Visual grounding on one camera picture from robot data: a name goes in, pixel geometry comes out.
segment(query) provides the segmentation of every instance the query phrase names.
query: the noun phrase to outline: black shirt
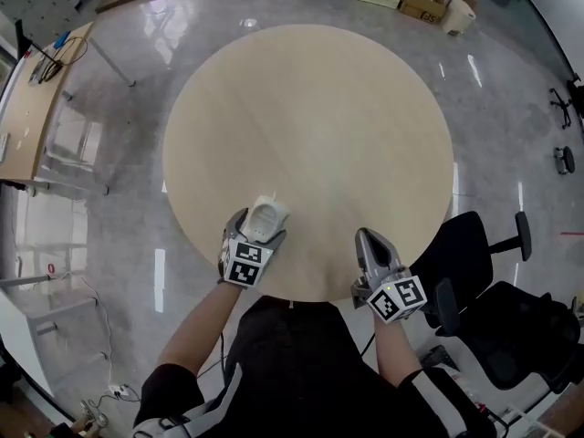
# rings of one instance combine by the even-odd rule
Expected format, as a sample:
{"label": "black shirt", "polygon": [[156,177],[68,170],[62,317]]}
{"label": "black shirt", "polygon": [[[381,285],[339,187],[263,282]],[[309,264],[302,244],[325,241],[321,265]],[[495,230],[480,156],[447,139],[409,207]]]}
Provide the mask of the black shirt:
{"label": "black shirt", "polygon": [[[342,316],[329,303],[295,303],[290,308],[285,300],[260,298],[240,321],[227,357],[226,384],[236,364],[242,376],[226,415],[203,436],[246,431],[281,436],[316,430],[325,435],[352,430],[363,436],[448,436],[449,429],[460,428],[461,420],[444,425],[448,418],[440,416],[442,410],[436,413],[419,391],[431,394],[432,387],[455,404],[467,428],[490,423],[441,369],[416,372],[399,389],[391,386],[362,361]],[[209,410],[217,408],[224,395],[225,390]],[[191,372],[161,365],[142,387],[135,425],[154,418],[176,422],[203,403]]]}

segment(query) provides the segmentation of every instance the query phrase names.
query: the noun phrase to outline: polished concrete floor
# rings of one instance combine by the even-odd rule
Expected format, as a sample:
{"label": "polished concrete floor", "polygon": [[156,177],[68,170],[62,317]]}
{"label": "polished concrete floor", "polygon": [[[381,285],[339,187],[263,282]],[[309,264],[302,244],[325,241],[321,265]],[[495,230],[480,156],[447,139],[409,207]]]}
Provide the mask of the polished concrete floor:
{"label": "polished concrete floor", "polygon": [[[42,359],[55,377],[96,351],[109,352],[111,339],[111,365],[78,371],[57,389],[57,401],[76,414],[80,399],[96,401],[109,383],[139,390],[164,343],[214,286],[214,265],[185,238],[165,194],[164,129],[184,83],[209,56],[270,26],[342,27],[405,60],[433,92],[450,128],[450,215],[476,210],[496,242],[514,234],[514,214],[524,209],[533,255],[526,263],[518,251],[495,255],[495,281],[569,303],[582,288],[584,239],[560,233],[584,232],[584,186],[581,172],[557,174],[552,152],[571,146],[577,167],[584,154],[577,122],[562,130],[548,102],[549,88],[563,92],[568,72],[526,1],[479,0],[477,15],[459,37],[356,0],[142,0],[100,15],[93,34],[137,84],[124,86],[90,48],[71,70],[66,89],[75,97],[57,106],[47,147],[68,173],[96,173],[110,194],[61,186],[34,198],[2,192],[5,276],[13,273],[15,252],[24,275],[43,274],[48,264],[71,273],[11,290],[16,303],[30,311],[57,307],[93,295],[86,282],[102,302],[41,339]],[[225,331],[227,349],[238,317],[256,298],[253,291],[242,296]],[[348,300],[338,305],[362,348],[372,332],[370,313],[354,310]],[[546,390],[539,377],[530,377],[512,391],[498,391],[461,342],[436,338],[421,315],[404,324],[420,353],[446,345],[495,411],[508,403],[525,407]],[[218,355],[217,348],[209,364]],[[366,361],[374,363],[374,349]],[[205,398],[213,397],[222,387],[220,369],[210,370],[200,385]],[[138,404],[105,399],[100,409],[110,419],[104,436],[123,436]]]}

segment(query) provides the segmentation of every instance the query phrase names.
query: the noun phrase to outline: striped sleeve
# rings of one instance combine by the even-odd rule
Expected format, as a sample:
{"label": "striped sleeve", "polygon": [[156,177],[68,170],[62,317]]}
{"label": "striped sleeve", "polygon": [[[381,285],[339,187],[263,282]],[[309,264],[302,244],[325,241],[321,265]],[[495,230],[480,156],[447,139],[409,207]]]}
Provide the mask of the striped sleeve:
{"label": "striped sleeve", "polygon": [[418,418],[412,421],[412,435],[496,438],[495,426],[443,369],[416,371],[398,394],[401,406]]}

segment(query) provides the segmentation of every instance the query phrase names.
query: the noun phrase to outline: blue object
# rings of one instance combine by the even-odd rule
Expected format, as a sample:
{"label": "blue object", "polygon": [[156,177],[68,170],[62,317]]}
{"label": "blue object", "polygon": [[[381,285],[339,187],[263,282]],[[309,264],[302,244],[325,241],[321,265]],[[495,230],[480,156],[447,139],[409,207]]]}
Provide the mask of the blue object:
{"label": "blue object", "polygon": [[67,41],[67,38],[69,37],[69,34],[71,34],[71,31],[67,31],[66,33],[61,34],[61,36],[59,36],[59,38],[55,41],[53,48],[57,49],[63,47],[65,45],[65,41]]}

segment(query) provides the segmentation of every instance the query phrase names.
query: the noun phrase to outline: table top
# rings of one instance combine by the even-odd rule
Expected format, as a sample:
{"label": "table top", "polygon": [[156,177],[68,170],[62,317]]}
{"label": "table top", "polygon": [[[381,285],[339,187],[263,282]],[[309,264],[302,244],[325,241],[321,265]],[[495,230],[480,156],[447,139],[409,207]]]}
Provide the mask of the table top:
{"label": "table top", "polygon": [[28,318],[0,290],[0,336],[8,353],[28,373],[28,375],[49,394],[53,394],[48,385],[47,375],[38,357],[33,333]]}
{"label": "table top", "polygon": [[290,210],[257,289],[300,301],[350,296],[354,236],[369,227],[410,265],[452,196],[446,121],[418,75],[385,47],[330,26],[242,37],[187,81],[163,171],[183,231],[216,265],[224,225],[261,195]]}
{"label": "table top", "polygon": [[[93,23],[88,23],[69,37],[87,37]],[[74,60],[79,49],[85,45],[81,39],[72,43],[72,47],[63,51],[62,61]],[[45,136],[51,121],[53,109],[57,105],[63,83],[70,69],[65,65],[51,80],[41,84],[29,85],[28,80],[42,54],[22,60],[22,67],[7,87],[5,111],[0,119],[0,132],[10,133],[6,156],[0,163],[0,179],[32,180],[35,178],[38,161],[45,145]]]}

